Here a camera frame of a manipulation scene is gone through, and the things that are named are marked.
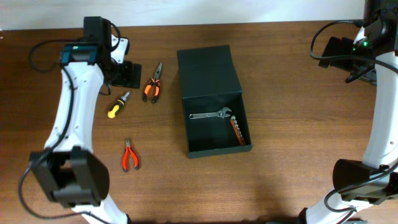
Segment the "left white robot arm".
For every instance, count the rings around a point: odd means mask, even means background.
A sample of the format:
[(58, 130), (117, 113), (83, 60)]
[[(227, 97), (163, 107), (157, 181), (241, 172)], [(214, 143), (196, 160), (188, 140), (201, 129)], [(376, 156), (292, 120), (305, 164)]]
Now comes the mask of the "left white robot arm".
[(61, 51), (62, 92), (52, 132), (30, 168), (44, 194), (89, 223), (130, 223), (109, 194), (109, 172), (94, 156), (92, 129), (105, 67), (117, 72), (129, 43), (67, 44)]

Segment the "black box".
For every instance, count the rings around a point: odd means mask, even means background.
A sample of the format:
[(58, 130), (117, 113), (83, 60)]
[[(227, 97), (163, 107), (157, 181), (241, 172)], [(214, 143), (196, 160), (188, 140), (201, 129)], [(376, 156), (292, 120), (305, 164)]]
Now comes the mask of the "black box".
[[(178, 71), (189, 158), (249, 152), (251, 142), (243, 89), (228, 45), (179, 50)], [(190, 119), (189, 114), (232, 110), (243, 134), (241, 146), (227, 118)]]

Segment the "orange socket bit rail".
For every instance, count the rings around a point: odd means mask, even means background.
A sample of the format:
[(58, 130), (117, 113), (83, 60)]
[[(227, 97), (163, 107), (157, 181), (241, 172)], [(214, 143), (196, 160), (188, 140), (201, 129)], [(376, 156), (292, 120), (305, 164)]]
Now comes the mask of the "orange socket bit rail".
[(235, 133), (235, 135), (236, 135), (236, 137), (238, 139), (239, 144), (241, 146), (245, 145), (246, 142), (244, 140), (242, 132), (240, 131), (239, 124), (238, 124), (235, 116), (231, 116), (230, 123), (231, 123), (231, 125), (233, 127), (234, 133)]

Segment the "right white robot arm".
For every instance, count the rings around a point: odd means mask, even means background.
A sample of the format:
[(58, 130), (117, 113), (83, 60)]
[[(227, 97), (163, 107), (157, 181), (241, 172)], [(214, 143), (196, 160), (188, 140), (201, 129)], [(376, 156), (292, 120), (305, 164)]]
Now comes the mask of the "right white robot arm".
[(297, 223), (345, 223), (358, 212), (397, 199), (397, 1), (365, 0), (355, 39), (331, 37), (322, 55), (310, 52), (323, 68), (350, 73), (376, 85), (369, 143), (361, 161), (340, 159), (333, 187), (315, 205), (304, 208)]

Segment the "silver adjustable wrench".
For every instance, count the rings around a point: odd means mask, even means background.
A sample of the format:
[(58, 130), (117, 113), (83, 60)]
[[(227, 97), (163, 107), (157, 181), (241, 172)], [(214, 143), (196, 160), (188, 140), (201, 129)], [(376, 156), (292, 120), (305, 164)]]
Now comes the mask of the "silver adjustable wrench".
[(202, 119), (202, 118), (227, 118), (231, 116), (232, 110), (228, 107), (223, 107), (222, 109), (215, 111), (215, 112), (207, 112), (207, 113), (195, 113), (189, 114), (188, 117), (190, 119)]

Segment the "orange black needle-nose pliers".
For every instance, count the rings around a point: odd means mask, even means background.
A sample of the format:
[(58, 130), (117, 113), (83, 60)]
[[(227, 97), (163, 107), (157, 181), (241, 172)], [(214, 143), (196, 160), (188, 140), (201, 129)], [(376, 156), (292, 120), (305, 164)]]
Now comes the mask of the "orange black needle-nose pliers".
[(154, 88), (155, 90), (151, 103), (154, 104), (158, 101), (160, 95), (161, 72), (162, 72), (162, 63), (159, 63), (156, 71), (154, 72), (154, 76), (148, 81), (147, 85), (144, 88), (143, 97), (142, 97), (142, 100), (144, 102), (147, 102), (147, 100), (149, 99), (149, 93), (152, 88)]

